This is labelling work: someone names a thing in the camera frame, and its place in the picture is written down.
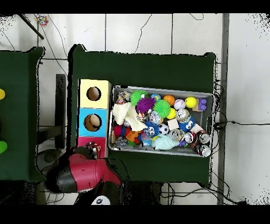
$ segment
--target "yellow ball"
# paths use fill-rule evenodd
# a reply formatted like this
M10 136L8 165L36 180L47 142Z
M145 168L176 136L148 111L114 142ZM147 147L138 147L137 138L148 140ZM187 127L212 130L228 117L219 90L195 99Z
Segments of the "yellow ball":
M1 99L4 99L5 96L6 96L5 91L4 91L3 89L0 89L0 100L1 100Z
M168 118L169 120L172 120L172 119L175 118L176 110L173 109L173 108L170 108L170 109L171 109L171 111L170 111L169 115L167 116L167 118Z
M197 100L195 97L187 97L185 99L186 107L194 108L196 106Z

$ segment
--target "green table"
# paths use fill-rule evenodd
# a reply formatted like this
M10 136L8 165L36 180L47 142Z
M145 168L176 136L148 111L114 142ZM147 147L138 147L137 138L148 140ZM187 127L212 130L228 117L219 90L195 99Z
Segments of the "green table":
M213 93L215 55L153 55L86 52L74 45L69 52L67 146L75 145L78 79L108 80L112 85ZM131 181L200 182L208 186L209 157L109 151L121 159ZM118 172L125 170L119 162Z

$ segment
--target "green object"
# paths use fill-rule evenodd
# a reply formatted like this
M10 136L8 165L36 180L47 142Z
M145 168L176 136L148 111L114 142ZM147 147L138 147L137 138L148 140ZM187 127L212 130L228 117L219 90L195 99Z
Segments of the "green object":
M37 143L36 69L44 48L28 52L0 51L0 139L8 149L0 154L0 180L43 181L35 167Z
M165 118L170 114L171 106L165 100L159 100L155 103L153 110L158 113L161 118Z
M0 154L7 150L7 143L0 141Z
M69 66L72 68L72 77L68 77L69 85L72 84L72 115L68 118L68 123L71 123L71 146L75 145L78 79L108 80L112 85L213 93L213 53L194 56L85 52L82 45L74 45L69 54ZM118 160L121 159L132 181L200 182L204 186L209 183L210 157L109 151L109 158L116 158L117 172L125 176L125 168Z
M148 95L147 92L145 92L144 90L136 90L134 91L131 96L130 96L130 102L133 106L136 106L137 103L139 102L139 100L141 99L141 95L145 94L145 96Z

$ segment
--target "yellow object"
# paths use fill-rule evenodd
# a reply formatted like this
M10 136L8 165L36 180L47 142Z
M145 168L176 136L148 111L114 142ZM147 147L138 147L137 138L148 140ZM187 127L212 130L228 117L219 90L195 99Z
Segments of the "yellow object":
M197 100L195 97L187 97L185 99L186 107L194 108L196 106Z
M167 101L170 106L172 106L175 103L175 98L172 95L165 95L163 97L163 100Z
M107 109L111 84L106 80L81 79L80 107Z
M171 109L171 111L170 111L169 115L167 116L167 118L168 118L169 120L172 120L172 119L175 118L176 110L173 109L173 108L170 108L170 109Z
M5 96L6 96L5 91L4 91L3 89L0 89L0 100L1 100L1 99L4 99Z

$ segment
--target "tennis ball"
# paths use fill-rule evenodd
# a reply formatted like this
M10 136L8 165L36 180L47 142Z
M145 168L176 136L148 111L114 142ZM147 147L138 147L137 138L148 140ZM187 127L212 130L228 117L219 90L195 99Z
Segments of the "tennis ball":
M169 120L172 120L172 119L175 118L175 115L176 115L176 110L173 109L173 108L170 108L170 113L169 113L169 115L167 116L167 118L168 118Z
M7 143L0 141L0 154L7 150Z
M4 99L6 96L6 93L3 89L0 89L0 100Z
M194 108L196 106L197 100L195 97L187 97L185 99L186 107Z

